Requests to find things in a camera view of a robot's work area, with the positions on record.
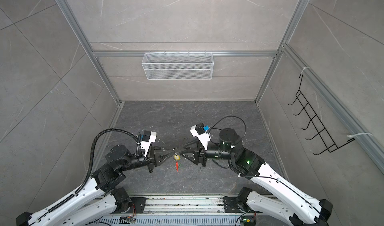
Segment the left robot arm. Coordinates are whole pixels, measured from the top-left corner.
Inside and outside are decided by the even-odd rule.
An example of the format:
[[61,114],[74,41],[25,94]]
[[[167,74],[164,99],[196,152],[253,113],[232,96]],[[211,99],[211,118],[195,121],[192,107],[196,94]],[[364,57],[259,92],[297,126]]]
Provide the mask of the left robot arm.
[[24,212],[16,218],[18,226],[84,225],[110,213],[133,208],[127,191],[117,186],[126,179],[125,171],[147,167],[149,172],[174,155],[173,150],[149,146],[146,158],[136,157],[124,145],[114,146],[107,162],[82,184],[52,205],[35,213]]

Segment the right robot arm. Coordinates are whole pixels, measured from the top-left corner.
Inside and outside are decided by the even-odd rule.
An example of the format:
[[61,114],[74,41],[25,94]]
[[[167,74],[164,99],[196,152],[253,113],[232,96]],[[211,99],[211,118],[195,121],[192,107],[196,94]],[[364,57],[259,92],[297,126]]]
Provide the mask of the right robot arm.
[[191,127],[197,140],[195,149],[180,154],[196,165],[206,166],[210,158],[226,159],[229,168],[270,192],[275,199],[260,195],[244,187],[236,198],[237,206],[244,212],[261,212],[289,226],[327,226],[333,205],[326,199],[318,200],[304,193],[273,170],[264,159],[243,146],[243,139],[232,128],[219,133],[219,143],[210,144],[210,128],[202,123]]

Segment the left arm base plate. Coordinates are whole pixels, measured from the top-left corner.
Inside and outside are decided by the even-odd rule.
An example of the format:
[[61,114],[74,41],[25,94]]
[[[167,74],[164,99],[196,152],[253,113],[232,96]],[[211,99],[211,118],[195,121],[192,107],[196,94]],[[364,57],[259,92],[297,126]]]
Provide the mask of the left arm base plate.
[[147,198],[145,197],[136,197],[130,198],[127,201],[117,204],[117,208],[112,211],[112,214],[130,214],[133,215],[134,212],[142,214],[146,205]]

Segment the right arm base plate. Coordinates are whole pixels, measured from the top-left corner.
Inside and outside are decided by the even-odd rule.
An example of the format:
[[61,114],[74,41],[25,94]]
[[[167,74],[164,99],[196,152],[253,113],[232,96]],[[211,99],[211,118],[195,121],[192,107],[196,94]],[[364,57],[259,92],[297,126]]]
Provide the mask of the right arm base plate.
[[222,201],[226,213],[261,213],[260,211],[251,210],[247,205],[248,200],[246,198],[225,196]]

